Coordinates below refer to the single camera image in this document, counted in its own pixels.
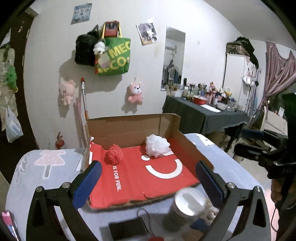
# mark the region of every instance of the yellow bag handle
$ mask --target yellow bag handle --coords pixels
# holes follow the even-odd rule
[[[102,39],[104,39],[104,36],[105,36],[105,29],[106,29],[106,22],[104,22],[104,26],[103,26],[103,32],[102,32]],[[120,28],[120,23],[118,22],[118,37],[119,38],[122,38],[122,35],[121,35],[121,28]]]

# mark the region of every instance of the ceiling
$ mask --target ceiling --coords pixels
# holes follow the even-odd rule
[[[271,41],[293,50],[296,43],[281,20],[260,0],[204,0],[246,38]]]
[[[185,33],[174,28],[167,27],[166,38],[185,43]]]

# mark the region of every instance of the pink curtain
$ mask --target pink curtain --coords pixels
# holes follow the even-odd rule
[[[280,56],[279,51],[274,43],[266,42],[266,75],[264,93],[261,103],[259,104],[255,116],[262,107],[267,106],[267,98],[282,92],[290,85],[296,82],[296,59],[290,51],[289,58],[285,59]]]

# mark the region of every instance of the brown door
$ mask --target brown door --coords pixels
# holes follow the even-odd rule
[[[0,171],[9,183],[11,183],[15,167],[21,157],[31,150],[38,149],[27,113],[23,80],[23,56],[25,55],[27,35],[32,22],[33,17],[28,13],[23,13],[15,20],[11,28],[9,45],[15,50],[14,66],[18,87],[18,92],[15,93],[18,111],[17,118],[22,126],[24,135],[13,143],[8,143],[6,132],[0,132]]]

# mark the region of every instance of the black bag on cabinet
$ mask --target black bag on cabinet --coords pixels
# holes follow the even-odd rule
[[[95,55],[94,45],[99,41],[99,26],[88,32],[78,36],[76,39],[75,62],[82,65],[94,66]]]

